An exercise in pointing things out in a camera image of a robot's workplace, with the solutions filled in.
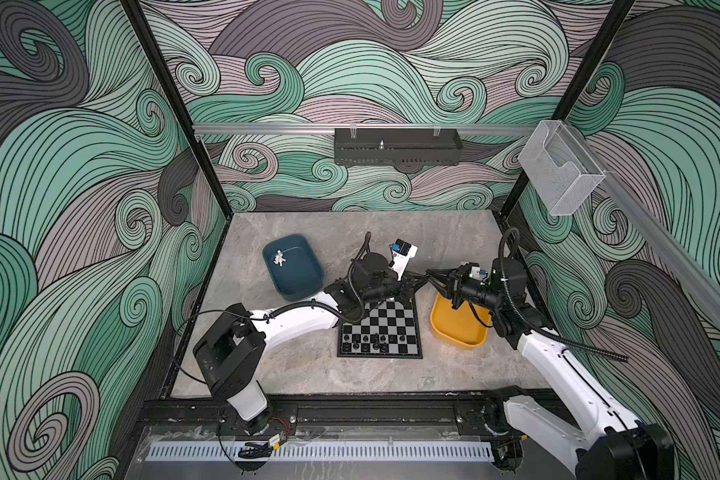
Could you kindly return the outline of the black white chessboard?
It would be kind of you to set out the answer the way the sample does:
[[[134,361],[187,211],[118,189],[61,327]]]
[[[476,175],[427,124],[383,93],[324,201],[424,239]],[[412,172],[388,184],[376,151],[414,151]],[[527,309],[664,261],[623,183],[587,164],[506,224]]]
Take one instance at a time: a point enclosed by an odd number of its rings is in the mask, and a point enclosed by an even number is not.
[[[417,353],[408,355],[341,355],[339,342],[343,334],[406,335],[410,345],[416,339]],[[389,299],[375,307],[366,306],[366,317],[359,324],[341,321],[338,327],[337,356],[344,358],[422,359],[418,312],[414,299]]]

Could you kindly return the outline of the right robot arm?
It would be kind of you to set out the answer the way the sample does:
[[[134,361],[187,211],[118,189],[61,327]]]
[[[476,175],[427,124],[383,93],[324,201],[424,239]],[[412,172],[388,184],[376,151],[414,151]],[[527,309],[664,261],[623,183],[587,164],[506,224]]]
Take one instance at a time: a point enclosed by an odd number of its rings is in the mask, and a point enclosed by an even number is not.
[[[543,447],[578,479],[671,479],[675,445],[616,400],[575,358],[591,347],[560,336],[526,300],[523,265],[509,258],[490,269],[467,263],[445,274],[442,294],[454,308],[484,308],[499,337],[546,379],[574,421],[568,423],[528,394],[502,402],[504,422]]]

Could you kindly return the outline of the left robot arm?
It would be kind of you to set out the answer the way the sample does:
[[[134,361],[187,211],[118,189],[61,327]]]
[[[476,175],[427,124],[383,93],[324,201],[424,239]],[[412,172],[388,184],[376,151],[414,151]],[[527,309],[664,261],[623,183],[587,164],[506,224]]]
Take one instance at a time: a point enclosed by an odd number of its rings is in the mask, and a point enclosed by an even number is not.
[[[354,258],[346,276],[323,291],[269,310],[247,310],[233,304],[193,347],[193,355],[214,400],[230,405],[252,428],[271,418],[270,402],[254,379],[260,360],[272,348],[340,323],[357,325],[384,300],[414,290],[418,277],[406,267],[417,248],[399,251],[390,259],[378,253]]]

